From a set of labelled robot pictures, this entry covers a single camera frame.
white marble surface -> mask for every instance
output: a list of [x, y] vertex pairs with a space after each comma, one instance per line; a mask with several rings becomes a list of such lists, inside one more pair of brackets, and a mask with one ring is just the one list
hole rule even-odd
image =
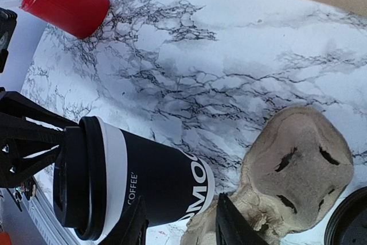
[[[111, 3], [84, 41], [47, 27], [25, 96], [69, 119], [98, 115], [193, 152], [212, 167], [217, 193], [236, 189], [241, 160], [270, 116], [313, 106], [355, 157], [341, 199], [366, 185], [366, 19], [307, 0]], [[48, 191], [51, 172], [38, 176]], [[330, 214], [282, 244], [323, 244]], [[182, 222], [152, 228], [147, 244], [178, 245], [184, 230]]]

gray marble vein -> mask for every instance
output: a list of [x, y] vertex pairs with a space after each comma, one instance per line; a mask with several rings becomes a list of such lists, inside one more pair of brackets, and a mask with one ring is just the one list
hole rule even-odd
[[[338, 203], [366, 184], [366, 19], [307, 0], [110, 1], [86, 40], [47, 27], [25, 96], [200, 156], [216, 193], [236, 189], [241, 160], [274, 113], [312, 106], [353, 151], [356, 175]], [[52, 168], [42, 173], [50, 193]], [[283, 244], [323, 244], [330, 214]], [[148, 244], [176, 245], [184, 230], [152, 228]]]

red container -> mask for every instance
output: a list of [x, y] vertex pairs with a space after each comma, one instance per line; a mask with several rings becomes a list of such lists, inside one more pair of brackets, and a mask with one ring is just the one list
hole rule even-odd
[[101, 25], [109, 7], [109, 0], [23, 0], [21, 9], [83, 39]]

disposable coffee cup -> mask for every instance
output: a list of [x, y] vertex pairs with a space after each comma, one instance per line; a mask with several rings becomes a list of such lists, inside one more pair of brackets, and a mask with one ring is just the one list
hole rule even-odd
[[97, 117], [83, 117], [64, 134], [54, 170], [54, 211], [82, 240], [107, 236], [139, 196], [149, 227], [191, 218], [213, 200], [213, 172], [191, 153]]

screw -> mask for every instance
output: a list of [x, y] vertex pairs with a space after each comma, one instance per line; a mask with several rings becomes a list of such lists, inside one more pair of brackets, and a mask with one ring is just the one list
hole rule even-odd
[[3, 148], [2, 148], [2, 152], [4, 153], [9, 153], [9, 145], [5, 145]]

